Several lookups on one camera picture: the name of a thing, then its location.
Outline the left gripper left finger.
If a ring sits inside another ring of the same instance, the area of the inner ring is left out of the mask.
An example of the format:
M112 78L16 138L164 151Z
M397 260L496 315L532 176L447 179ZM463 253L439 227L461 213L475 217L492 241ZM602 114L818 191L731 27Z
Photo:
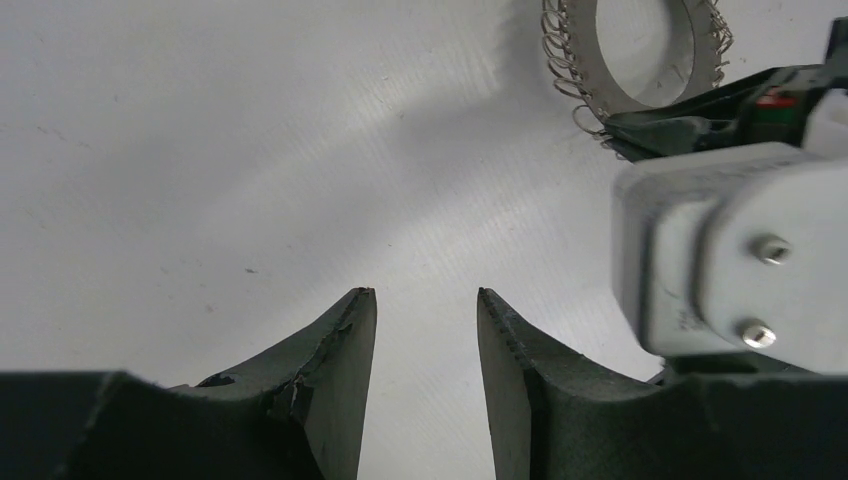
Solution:
M355 288L195 386L125 371L5 372L5 479L354 479L377 324Z

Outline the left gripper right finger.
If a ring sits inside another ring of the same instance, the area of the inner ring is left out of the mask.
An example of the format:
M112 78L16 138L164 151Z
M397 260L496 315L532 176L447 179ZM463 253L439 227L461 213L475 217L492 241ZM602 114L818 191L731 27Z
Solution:
M676 362L659 383L615 372L477 297L500 479L843 479L847 380L750 356Z

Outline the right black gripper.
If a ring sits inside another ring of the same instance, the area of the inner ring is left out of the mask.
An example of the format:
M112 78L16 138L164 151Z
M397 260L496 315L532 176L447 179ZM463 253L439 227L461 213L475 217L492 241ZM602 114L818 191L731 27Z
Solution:
M603 128L608 145L633 163L756 143L801 143L824 96L846 88L847 19L840 17L831 24L821 64L769 68L666 107L612 114Z

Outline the metal disc with key rings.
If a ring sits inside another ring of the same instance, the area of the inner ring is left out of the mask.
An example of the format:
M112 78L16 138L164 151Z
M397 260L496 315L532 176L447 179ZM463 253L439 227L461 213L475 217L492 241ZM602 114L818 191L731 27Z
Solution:
M603 121L717 88L734 43L715 1L545 1L540 26L574 124L621 158Z

